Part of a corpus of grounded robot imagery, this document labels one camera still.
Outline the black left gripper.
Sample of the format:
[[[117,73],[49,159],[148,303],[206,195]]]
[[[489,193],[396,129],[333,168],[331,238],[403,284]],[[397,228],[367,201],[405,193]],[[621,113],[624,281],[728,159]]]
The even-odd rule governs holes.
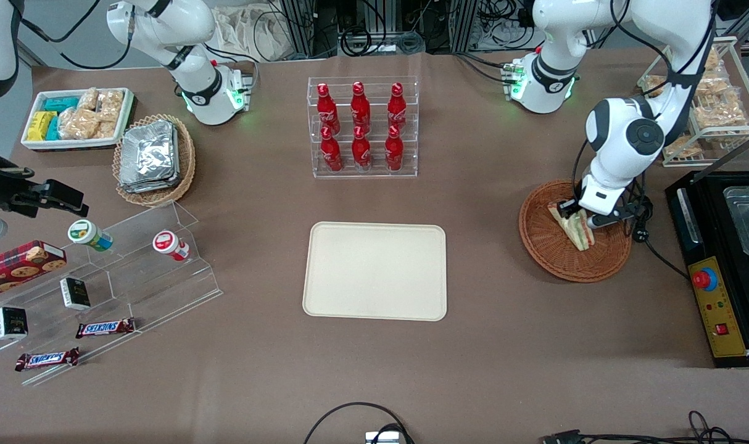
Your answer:
[[[580,205],[577,199],[563,200],[558,202],[556,205],[556,211],[560,214],[560,217],[569,218],[573,214],[578,212],[579,219],[583,224],[592,224],[592,214],[584,208],[580,209]],[[612,224],[622,222],[634,218],[637,214],[637,204],[625,204],[622,206],[616,206],[614,210],[609,214]]]

